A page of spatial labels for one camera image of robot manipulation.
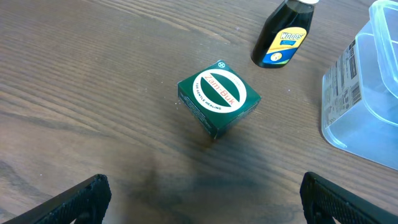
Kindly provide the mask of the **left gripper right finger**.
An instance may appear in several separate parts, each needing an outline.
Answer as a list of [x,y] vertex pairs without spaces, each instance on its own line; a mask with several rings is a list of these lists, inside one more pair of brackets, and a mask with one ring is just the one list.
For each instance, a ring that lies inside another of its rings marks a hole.
[[396,215],[314,172],[305,173],[300,197],[308,224],[397,224]]

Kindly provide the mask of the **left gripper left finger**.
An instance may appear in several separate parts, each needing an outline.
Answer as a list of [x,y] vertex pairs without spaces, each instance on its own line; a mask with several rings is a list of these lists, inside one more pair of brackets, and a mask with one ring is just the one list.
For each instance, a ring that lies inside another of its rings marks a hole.
[[4,224],[101,224],[110,201],[107,176],[96,174]]

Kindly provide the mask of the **green Zam-Buk box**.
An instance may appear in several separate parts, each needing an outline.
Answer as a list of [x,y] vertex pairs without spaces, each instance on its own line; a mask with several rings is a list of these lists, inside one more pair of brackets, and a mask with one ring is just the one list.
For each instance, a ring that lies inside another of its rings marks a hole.
[[222,137],[261,101],[223,60],[178,82],[177,96],[213,139]]

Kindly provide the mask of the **dark syrup bottle white cap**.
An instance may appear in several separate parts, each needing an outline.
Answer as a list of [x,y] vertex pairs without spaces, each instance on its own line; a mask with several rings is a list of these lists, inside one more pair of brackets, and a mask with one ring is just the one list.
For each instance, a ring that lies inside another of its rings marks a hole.
[[267,18],[251,59],[262,68],[282,68],[310,31],[318,0],[284,0]]

